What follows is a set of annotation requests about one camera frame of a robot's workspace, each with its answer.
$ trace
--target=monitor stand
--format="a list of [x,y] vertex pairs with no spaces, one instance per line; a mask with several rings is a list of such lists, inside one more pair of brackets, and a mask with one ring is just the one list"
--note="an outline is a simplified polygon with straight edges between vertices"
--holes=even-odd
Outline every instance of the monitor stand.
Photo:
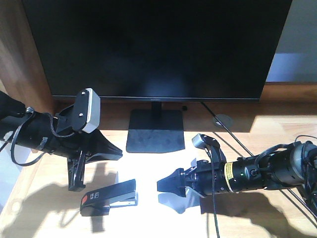
[[151,110],[131,112],[126,150],[130,153],[166,153],[185,149],[183,115],[162,110],[152,102]]

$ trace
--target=yellow label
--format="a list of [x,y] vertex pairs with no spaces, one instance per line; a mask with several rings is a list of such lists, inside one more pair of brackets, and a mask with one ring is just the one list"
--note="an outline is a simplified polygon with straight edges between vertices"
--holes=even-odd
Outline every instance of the yellow label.
[[229,190],[232,192],[229,180],[233,179],[233,162],[224,164],[224,177],[226,178],[227,185]]

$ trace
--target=wooden table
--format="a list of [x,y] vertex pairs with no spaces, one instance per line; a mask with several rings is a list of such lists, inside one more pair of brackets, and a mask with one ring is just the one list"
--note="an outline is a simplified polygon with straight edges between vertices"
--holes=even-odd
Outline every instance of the wooden table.
[[[188,106],[183,112],[185,150],[130,154],[125,151],[129,112],[132,108],[146,108],[148,104],[103,104],[100,129],[109,141],[123,150],[123,157],[119,161],[88,164],[86,189],[79,193],[67,190],[65,158],[46,155],[34,166],[24,168],[0,215],[0,237],[215,237],[209,198],[201,200],[201,207],[177,213],[159,203],[156,181],[177,168],[189,168],[195,158],[207,158],[204,151],[191,144],[198,132],[215,137],[228,161],[235,161],[238,156],[224,140],[238,153],[244,156],[247,153],[228,133],[212,124],[211,116],[199,103],[166,103],[164,108],[181,109],[184,105]],[[254,154],[279,143],[291,143],[299,134],[317,135],[317,106],[314,104],[210,103],[209,106],[216,114],[227,114],[234,119],[232,131]],[[81,217],[79,206],[84,193],[114,184],[118,178],[119,181],[137,180],[138,206],[112,208],[110,214],[103,217]],[[287,191],[285,194],[290,199],[281,191],[218,195],[221,237],[317,237],[313,217],[304,214],[306,210]]]

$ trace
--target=black cable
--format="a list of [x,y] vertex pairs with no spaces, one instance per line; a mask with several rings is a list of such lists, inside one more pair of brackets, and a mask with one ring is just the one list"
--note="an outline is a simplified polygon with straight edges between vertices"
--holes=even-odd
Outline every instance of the black cable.
[[312,136],[312,135],[298,135],[298,136],[296,136],[296,138],[295,138],[295,142],[296,142],[296,141],[297,141],[297,139],[298,139],[298,138],[300,138],[300,137],[310,137],[310,138],[317,139],[317,137],[316,137],[316,136]]
[[59,135],[56,133],[55,129],[54,129],[54,123],[53,123],[53,116],[50,114],[50,113],[43,113],[44,115],[47,115],[50,119],[50,128],[51,128],[51,132],[52,134],[55,136],[55,137],[58,137],[58,138],[68,138],[68,137],[71,137],[73,136],[75,133],[72,132],[68,135]]
[[2,147],[0,148],[0,152],[5,148],[5,146],[8,144],[9,142],[5,142],[3,145],[2,145]]
[[[298,210],[301,211],[301,213],[304,214],[304,216],[317,228],[317,225],[316,225],[316,222],[314,222],[309,216],[307,213],[305,213],[283,190],[280,190],[280,192],[295,206],[297,207]],[[292,190],[291,190],[291,194],[294,196],[294,197],[298,197],[296,195],[296,193],[294,193]],[[317,216],[313,213],[313,211],[307,206],[307,204],[302,201],[301,204],[311,213],[311,215],[317,220]]]
[[6,147],[6,145],[9,143],[8,141],[13,137],[13,134],[9,137],[8,140],[5,141],[5,143],[1,146],[0,152]]
[[19,165],[19,166],[30,166],[30,165],[33,165],[35,164],[36,162],[38,162],[42,157],[43,155],[46,153],[46,152],[43,152],[41,155],[39,155],[37,158],[35,158],[34,160],[32,160],[31,162],[28,162],[28,163],[18,163],[15,159],[15,156],[14,156],[14,149],[15,149],[15,144],[17,142],[17,139],[19,137],[19,134],[20,134],[20,131],[26,126],[29,124],[29,122],[31,121],[31,119],[35,116],[35,113],[36,112],[31,112],[30,116],[20,125],[18,126],[18,128],[16,129],[14,135],[13,135],[13,138],[12,138],[12,141],[11,141],[11,160],[13,163],[15,163],[16,165]]
[[214,197],[214,193],[215,193],[215,191],[214,191],[214,183],[215,183],[215,181],[214,181],[214,165],[212,162],[212,156],[211,156],[210,151],[207,148],[205,148],[205,151],[206,151],[206,153],[211,161],[211,186],[212,186],[213,218],[214,218],[214,226],[216,228],[217,238],[220,238],[217,212],[216,212],[216,201],[215,201],[215,197]]
[[265,156],[275,152],[278,149],[287,149],[288,148],[288,144],[278,144],[278,145],[274,145],[270,148],[268,148],[267,150],[264,150],[262,153],[260,153],[257,157],[256,160],[254,161],[255,166],[257,166],[257,168],[259,168],[259,162],[262,158],[264,158]]
[[223,143],[225,143],[227,146],[229,146],[231,148],[231,150],[233,150],[234,152],[236,152],[237,155],[239,155],[241,158],[243,158],[244,156],[237,151],[235,148],[233,148],[233,146],[231,146],[225,139],[223,139],[220,135],[218,135],[216,132],[213,131],[213,134],[216,135]]
[[241,141],[226,127],[225,124],[222,123],[222,121],[219,120],[219,118],[216,116],[215,113],[212,112],[212,110],[204,103],[201,102],[201,104],[207,109],[207,111],[219,122],[219,124],[232,136],[233,139],[251,156],[254,156],[250,150],[248,150],[247,147],[244,146],[244,144],[241,143]]
[[[305,151],[306,151],[306,148],[309,144],[312,144],[311,141],[306,141],[302,147],[302,153],[301,153],[301,156],[302,158],[305,158]],[[309,183],[308,183],[308,170],[310,169],[310,167],[314,168],[314,166],[311,165],[310,161],[306,161],[304,163],[302,163],[302,174],[304,174],[304,191],[307,193],[307,195],[309,196],[307,198],[307,200],[305,201],[306,204],[311,204],[312,203],[312,188],[309,186]]]

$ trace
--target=power cord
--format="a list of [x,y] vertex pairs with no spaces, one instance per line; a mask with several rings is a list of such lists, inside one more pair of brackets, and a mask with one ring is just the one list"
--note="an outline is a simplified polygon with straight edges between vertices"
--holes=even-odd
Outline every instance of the power cord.
[[46,152],[43,152],[42,154],[40,154],[37,158],[35,158],[34,160],[32,160],[31,162],[28,162],[28,163],[18,163],[15,159],[15,155],[14,155],[14,149],[15,149],[15,144],[17,142],[17,139],[19,137],[19,133],[20,131],[26,126],[29,124],[29,122],[31,121],[31,119],[33,119],[33,117],[35,116],[36,112],[34,110],[31,110],[28,112],[30,113],[30,116],[20,125],[18,126],[18,128],[16,129],[15,133],[13,134],[13,138],[12,138],[12,141],[11,141],[11,160],[13,163],[15,163],[16,165],[19,165],[19,166],[22,166],[22,167],[26,167],[26,166],[30,166],[30,165],[33,165],[35,164],[36,162],[38,162],[42,157],[43,155],[46,153]]
[[212,162],[212,155],[211,152],[205,148],[205,151],[208,155],[208,157],[210,158],[211,161],[211,187],[212,187],[212,203],[213,203],[213,218],[214,218],[214,226],[216,228],[216,234],[217,234],[217,238],[220,238],[220,234],[219,234],[219,227],[218,227],[218,219],[217,219],[217,213],[216,213],[216,201],[215,201],[215,197],[214,197],[214,165]]
[[272,146],[271,148],[268,148],[267,150],[264,150],[262,153],[260,153],[256,157],[256,160],[254,161],[255,166],[257,166],[257,168],[259,169],[259,162],[260,162],[261,159],[263,159],[267,155],[275,152],[278,149],[287,149],[288,146],[289,146],[288,144],[278,144],[278,145]]
[[250,150],[248,150],[247,147],[244,146],[244,144],[241,143],[241,141],[226,127],[225,124],[220,121],[220,119],[216,116],[215,113],[204,103],[201,102],[201,104],[207,109],[207,111],[219,122],[219,124],[232,136],[233,139],[251,156],[254,156]]
[[296,138],[295,138],[295,142],[296,142],[296,141],[297,141],[297,139],[298,139],[298,138],[300,138],[300,137],[310,137],[310,138],[317,139],[317,137],[316,137],[316,136],[312,136],[312,135],[298,135],[298,136],[296,136]]
[[5,146],[8,144],[9,142],[5,142],[2,146],[1,146],[1,148],[0,148],[0,152],[5,148]]

